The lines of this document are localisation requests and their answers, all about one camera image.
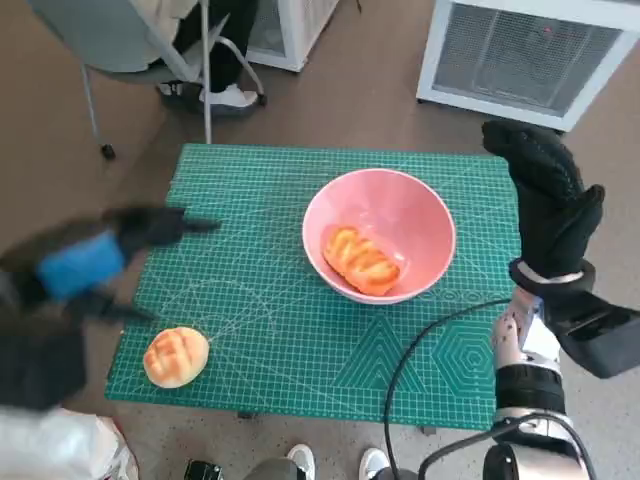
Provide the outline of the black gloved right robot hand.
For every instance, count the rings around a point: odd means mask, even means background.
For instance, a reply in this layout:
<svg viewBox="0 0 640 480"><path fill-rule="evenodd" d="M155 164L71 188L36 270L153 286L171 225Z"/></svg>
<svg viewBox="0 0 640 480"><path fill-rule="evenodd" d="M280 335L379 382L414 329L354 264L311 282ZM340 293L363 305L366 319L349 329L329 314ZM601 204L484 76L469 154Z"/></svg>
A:
<svg viewBox="0 0 640 480"><path fill-rule="evenodd" d="M547 280L584 272L605 188L584 185L573 154L551 130L513 120L490 120L481 130L485 150L506 160L516 188L521 261Z"/></svg>

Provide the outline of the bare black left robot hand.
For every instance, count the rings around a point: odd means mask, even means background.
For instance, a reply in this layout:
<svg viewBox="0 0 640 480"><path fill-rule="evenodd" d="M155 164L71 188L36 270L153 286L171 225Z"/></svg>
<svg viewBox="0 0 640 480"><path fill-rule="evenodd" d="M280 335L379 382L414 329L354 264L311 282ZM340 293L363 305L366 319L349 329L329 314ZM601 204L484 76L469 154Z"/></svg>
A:
<svg viewBox="0 0 640 480"><path fill-rule="evenodd" d="M137 254L220 226L219 220L190 217L182 207L149 204L68 220L1 255L1 307L27 314L59 304L76 321L151 321L151 313L118 302L104 286L125 272Z"/></svg>

